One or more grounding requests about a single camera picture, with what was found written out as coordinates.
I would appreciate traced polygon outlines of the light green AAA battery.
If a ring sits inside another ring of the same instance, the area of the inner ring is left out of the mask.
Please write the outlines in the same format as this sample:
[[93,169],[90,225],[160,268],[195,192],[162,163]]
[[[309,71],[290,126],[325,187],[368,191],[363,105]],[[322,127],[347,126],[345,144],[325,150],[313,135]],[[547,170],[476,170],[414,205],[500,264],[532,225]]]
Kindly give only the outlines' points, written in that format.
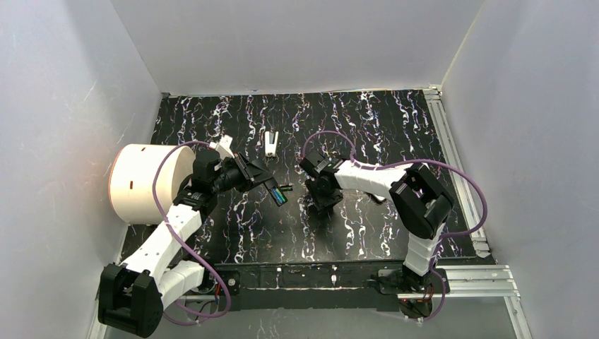
[[277,200],[280,203],[284,203],[285,202],[284,196],[281,194],[281,192],[277,188],[274,188],[273,193],[275,194]]

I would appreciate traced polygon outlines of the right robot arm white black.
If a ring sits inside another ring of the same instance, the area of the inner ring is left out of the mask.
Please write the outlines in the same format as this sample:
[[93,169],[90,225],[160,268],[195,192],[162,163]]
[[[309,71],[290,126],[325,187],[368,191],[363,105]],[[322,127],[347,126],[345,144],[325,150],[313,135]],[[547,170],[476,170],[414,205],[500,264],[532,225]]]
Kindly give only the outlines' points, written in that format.
[[431,261],[454,199],[427,165],[383,168],[318,152],[305,155],[299,165],[309,175],[305,186],[317,210],[340,203],[348,189],[392,202],[408,231],[408,251],[401,270],[389,281],[404,291],[429,284]]

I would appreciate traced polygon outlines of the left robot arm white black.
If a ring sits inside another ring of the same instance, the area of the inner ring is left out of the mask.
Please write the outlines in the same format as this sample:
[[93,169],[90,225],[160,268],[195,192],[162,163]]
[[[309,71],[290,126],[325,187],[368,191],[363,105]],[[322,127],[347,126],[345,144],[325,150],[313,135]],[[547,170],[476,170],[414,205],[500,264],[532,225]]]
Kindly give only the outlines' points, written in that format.
[[275,204],[287,198],[260,160],[248,160],[221,145],[194,151],[189,145],[130,144],[109,176],[109,201],[130,224],[154,231],[121,263],[104,267],[98,287],[98,321],[147,338],[163,311],[199,287],[214,268],[199,256],[172,261],[215,209],[226,191],[264,186]]

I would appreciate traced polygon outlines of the white battery cover piece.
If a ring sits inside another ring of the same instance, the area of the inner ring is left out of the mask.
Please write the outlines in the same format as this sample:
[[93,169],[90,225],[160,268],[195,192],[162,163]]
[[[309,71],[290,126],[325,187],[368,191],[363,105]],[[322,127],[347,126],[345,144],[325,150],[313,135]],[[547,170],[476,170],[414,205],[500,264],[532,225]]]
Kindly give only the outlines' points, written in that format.
[[266,131],[264,133],[264,152],[266,157],[277,156],[278,137],[278,131]]

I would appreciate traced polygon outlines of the white cylindrical bin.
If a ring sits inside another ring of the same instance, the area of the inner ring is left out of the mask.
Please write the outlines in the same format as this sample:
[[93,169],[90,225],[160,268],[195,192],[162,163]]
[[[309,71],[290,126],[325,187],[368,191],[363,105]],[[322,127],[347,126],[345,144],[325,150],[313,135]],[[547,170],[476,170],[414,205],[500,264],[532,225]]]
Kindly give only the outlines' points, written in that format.
[[132,225],[161,223],[153,189],[167,212],[180,185],[192,173],[194,160],[188,146],[129,144],[122,148],[109,176],[109,201],[115,213]]

